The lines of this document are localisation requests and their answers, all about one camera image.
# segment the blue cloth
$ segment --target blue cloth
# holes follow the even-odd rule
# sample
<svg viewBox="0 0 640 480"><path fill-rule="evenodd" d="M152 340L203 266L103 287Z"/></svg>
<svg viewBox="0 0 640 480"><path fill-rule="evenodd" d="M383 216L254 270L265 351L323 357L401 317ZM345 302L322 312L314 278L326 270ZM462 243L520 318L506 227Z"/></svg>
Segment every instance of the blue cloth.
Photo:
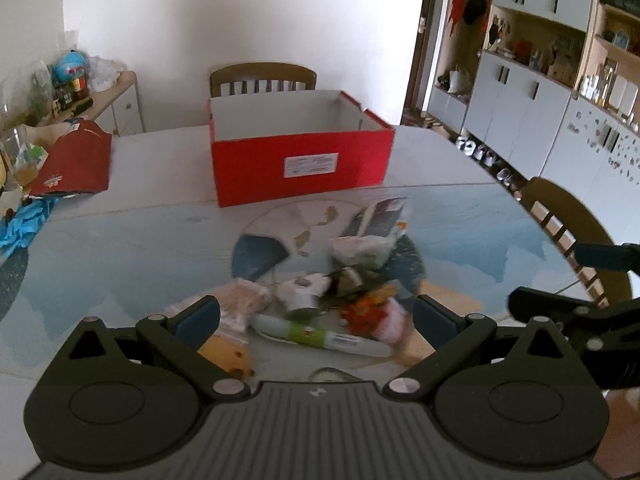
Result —
<svg viewBox="0 0 640 480"><path fill-rule="evenodd" d="M35 238L53 209L57 198L34 199L29 205L21 206L14 218L6 225L0 220L0 248L8 258L18 248L27 247Z"/></svg>

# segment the wooden chair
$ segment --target wooden chair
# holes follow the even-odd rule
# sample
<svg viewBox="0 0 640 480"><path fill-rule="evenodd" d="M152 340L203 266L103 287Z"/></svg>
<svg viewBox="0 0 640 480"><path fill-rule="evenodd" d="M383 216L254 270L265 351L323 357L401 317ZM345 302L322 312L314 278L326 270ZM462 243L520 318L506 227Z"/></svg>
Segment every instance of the wooden chair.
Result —
<svg viewBox="0 0 640 480"><path fill-rule="evenodd" d="M236 95L235 83L242 83L242 94L248 93L248 82L254 82L254 92L260 91L260 81L266 81L266 91L272 91L272 81L278 82L278 92L296 91L298 83L304 84L305 90L316 89L318 76L313 70L289 63L241 63L216 70L209 77L211 97L222 97L222 85L229 85L229 95Z"/></svg>
<svg viewBox="0 0 640 480"><path fill-rule="evenodd" d="M591 269L575 261L576 242L614 245L593 213L575 196L549 180L534 177L522 190L520 203L561 250L598 306L632 299L628 274Z"/></svg>

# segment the gray ribbed panel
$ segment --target gray ribbed panel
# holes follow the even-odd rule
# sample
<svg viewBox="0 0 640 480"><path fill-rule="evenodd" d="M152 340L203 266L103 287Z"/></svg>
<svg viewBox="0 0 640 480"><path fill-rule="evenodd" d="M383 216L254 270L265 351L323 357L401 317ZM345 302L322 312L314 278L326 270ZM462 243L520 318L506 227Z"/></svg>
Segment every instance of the gray ribbed panel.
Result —
<svg viewBox="0 0 640 480"><path fill-rule="evenodd" d="M606 476L589 463L559 472L522 473L478 462L440 436L422 406L386 400L371 383L266 383L258 396L212 410L190 443L153 465L92 474L45 464L28 477L107 478L603 480Z"/></svg>

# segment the table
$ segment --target table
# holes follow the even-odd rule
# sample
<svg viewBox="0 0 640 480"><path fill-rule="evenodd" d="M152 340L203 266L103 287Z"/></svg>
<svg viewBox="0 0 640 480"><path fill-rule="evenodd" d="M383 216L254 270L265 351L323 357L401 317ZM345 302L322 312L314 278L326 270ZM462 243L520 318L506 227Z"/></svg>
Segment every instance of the table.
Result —
<svg viewBox="0 0 640 480"><path fill-rule="evenodd" d="M225 283L238 237L277 208L337 203L356 210L407 197L408 235L428 282L472 298L495 319L507 316L506 298L518 286L557 292L577 281L507 191L429 130L398 128L381 187L233 208L216 205L209 150L206 127L115 139L110 189L62 201L28 254L0 267L0 456L11 457L0 463L0 478L16 478L34 463L20 406L79 319L132 326ZM315 368L337 366L384 382L404 369L253 333L249 339L261 379L304 380Z"/></svg>

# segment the triangular hole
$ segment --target triangular hole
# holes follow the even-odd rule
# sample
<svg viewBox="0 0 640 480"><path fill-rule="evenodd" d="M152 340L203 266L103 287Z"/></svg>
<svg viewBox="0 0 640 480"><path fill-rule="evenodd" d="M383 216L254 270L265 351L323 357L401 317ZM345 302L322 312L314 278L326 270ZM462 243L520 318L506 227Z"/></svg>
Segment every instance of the triangular hole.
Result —
<svg viewBox="0 0 640 480"><path fill-rule="evenodd" d="M82 334L80 341L76 344L69 358L84 359L85 357L98 357L105 354L106 352L100 343L100 339L98 339L97 333L91 331Z"/></svg>
<svg viewBox="0 0 640 480"><path fill-rule="evenodd" d="M538 330L527 351L529 355L562 359L562 352L546 330Z"/></svg>

